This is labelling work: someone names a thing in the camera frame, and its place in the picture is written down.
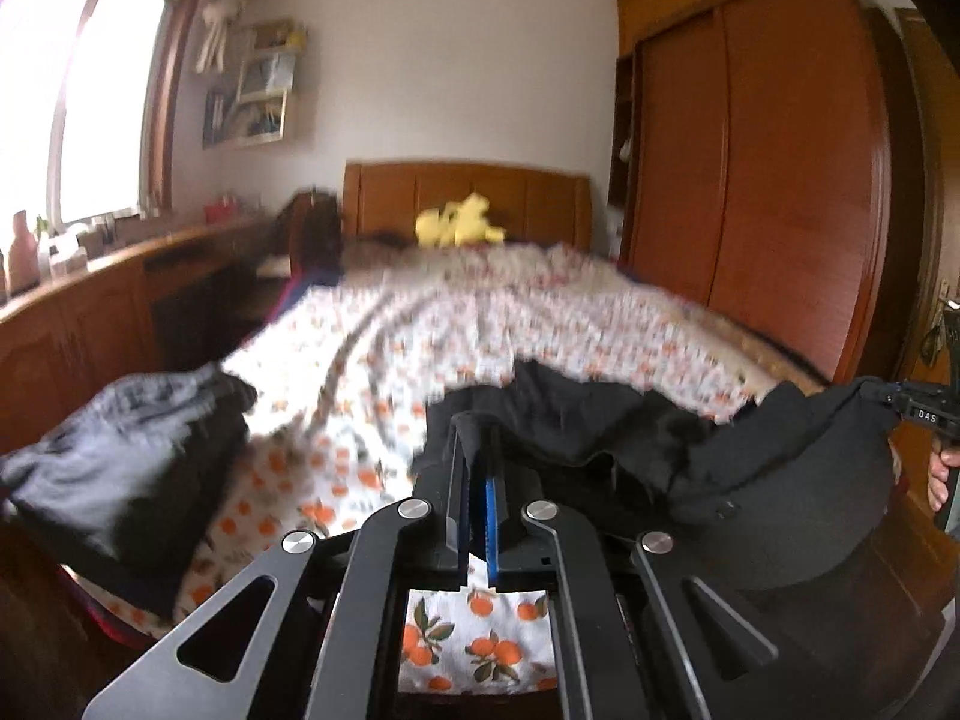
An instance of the floral bedsheet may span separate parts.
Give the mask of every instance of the floral bedsheet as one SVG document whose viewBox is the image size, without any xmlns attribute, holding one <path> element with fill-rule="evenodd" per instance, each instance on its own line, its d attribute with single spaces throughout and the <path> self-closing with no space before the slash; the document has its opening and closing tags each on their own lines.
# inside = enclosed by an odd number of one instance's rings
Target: floral bedsheet
<svg viewBox="0 0 960 720">
<path fill-rule="evenodd" d="M 371 252 L 224 361 L 260 393 L 251 440 L 184 578 L 172 621 L 79 579 L 112 613 L 161 637 L 286 531 L 333 536 L 407 497 L 425 407 L 448 389 L 503 384 L 517 359 L 575 379 L 656 388 L 724 419 L 757 391 L 677 319 L 666 296 L 555 247 Z M 556 684 L 544 594 L 412 592 L 400 689 L 504 693 Z"/>
</svg>

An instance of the white wall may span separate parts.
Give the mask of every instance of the white wall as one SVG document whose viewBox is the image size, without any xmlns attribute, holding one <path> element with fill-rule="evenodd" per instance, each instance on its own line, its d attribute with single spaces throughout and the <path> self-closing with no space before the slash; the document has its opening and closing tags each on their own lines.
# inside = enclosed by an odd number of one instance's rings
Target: white wall
<svg viewBox="0 0 960 720">
<path fill-rule="evenodd" d="M 212 80 L 193 70 L 205 37 L 203 6 L 210 1 L 200 0 L 190 25 L 184 69 L 176 89 L 171 197 L 178 223 L 201 220 L 203 206 L 213 202 L 220 189 L 220 155 L 203 150 L 203 113 Z"/>
<path fill-rule="evenodd" d="M 605 202 L 615 0 L 257 0 L 244 18 L 279 16 L 310 34 L 295 138 L 220 151 L 223 190 L 277 209 L 339 193 L 349 159 L 438 157 L 587 172 Z"/>
</svg>

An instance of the metal screw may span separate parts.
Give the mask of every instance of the metal screw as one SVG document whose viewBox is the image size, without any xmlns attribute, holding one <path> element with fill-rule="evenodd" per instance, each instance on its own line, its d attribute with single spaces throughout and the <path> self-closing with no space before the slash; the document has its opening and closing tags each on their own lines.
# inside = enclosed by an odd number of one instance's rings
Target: metal screw
<svg viewBox="0 0 960 720">
<path fill-rule="evenodd" d="M 673 536 L 663 531 L 651 531 L 640 540 L 640 545 L 651 555 L 666 555 L 673 549 Z"/>
<path fill-rule="evenodd" d="M 306 531 L 287 533 L 287 535 L 283 537 L 283 551 L 289 552 L 291 555 L 299 555 L 313 547 L 314 541 L 316 540 L 317 537 L 314 536 L 313 533 L 307 533 Z"/>
<path fill-rule="evenodd" d="M 400 512 L 400 516 L 404 519 L 421 519 L 430 514 L 430 504 L 419 498 L 410 498 L 400 504 L 397 512 Z"/>
<path fill-rule="evenodd" d="M 557 516 L 557 504 L 553 501 L 534 501 L 527 506 L 527 517 L 531 519 L 553 519 Z"/>
</svg>

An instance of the door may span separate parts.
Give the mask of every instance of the door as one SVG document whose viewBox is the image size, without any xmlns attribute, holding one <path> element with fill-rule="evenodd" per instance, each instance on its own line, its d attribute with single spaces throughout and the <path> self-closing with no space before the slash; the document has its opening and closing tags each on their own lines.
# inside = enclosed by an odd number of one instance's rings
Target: door
<svg viewBox="0 0 960 720">
<path fill-rule="evenodd" d="M 869 327 L 889 191 L 880 73 L 856 0 L 722 6 L 731 125 L 709 307 L 844 378 Z"/>
<path fill-rule="evenodd" d="M 83 404 L 79 361 L 52 306 L 4 319 L 0 334 L 0 455 L 36 442 Z"/>
<path fill-rule="evenodd" d="M 149 305 L 139 269 L 117 269 L 75 285 L 64 324 L 88 375 L 88 398 L 131 373 L 157 370 Z"/>
<path fill-rule="evenodd" d="M 727 60 L 709 12 L 640 47 L 637 193 L 628 269 L 707 303 L 723 223 Z"/>
</svg>

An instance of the bottle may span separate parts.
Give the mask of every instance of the bottle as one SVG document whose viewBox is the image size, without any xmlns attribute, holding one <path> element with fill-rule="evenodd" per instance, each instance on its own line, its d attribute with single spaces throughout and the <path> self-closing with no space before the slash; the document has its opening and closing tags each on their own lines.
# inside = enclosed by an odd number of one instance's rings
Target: bottle
<svg viewBox="0 0 960 720">
<path fill-rule="evenodd" d="M 13 243 L 7 253 L 7 271 L 11 298 L 40 284 L 37 239 L 27 227 L 26 211 L 13 214 Z"/>
</svg>

